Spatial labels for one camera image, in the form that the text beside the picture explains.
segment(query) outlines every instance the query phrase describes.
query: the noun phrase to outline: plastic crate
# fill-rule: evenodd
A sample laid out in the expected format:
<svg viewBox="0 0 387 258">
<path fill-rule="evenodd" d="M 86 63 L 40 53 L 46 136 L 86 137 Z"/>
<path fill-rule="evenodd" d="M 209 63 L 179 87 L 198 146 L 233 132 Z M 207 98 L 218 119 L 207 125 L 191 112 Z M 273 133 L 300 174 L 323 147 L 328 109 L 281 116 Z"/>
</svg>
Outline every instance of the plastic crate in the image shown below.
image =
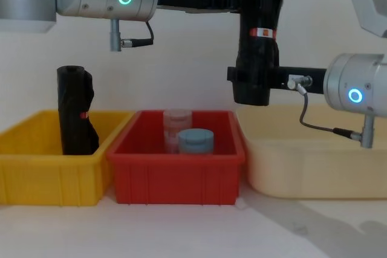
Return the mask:
<svg viewBox="0 0 387 258">
<path fill-rule="evenodd" d="M 106 150 L 133 112 L 90 113 L 100 147 L 63 156 L 57 111 L 42 111 L 0 135 L 0 204 L 96 205 L 111 183 Z"/>
<path fill-rule="evenodd" d="M 234 114 L 193 111 L 192 121 L 214 132 L 214 154 L 166 154 L 163 111 L 136 114 L 108 152 L 119 204 L 235 204 L 245 154 Z"/>
</svg>

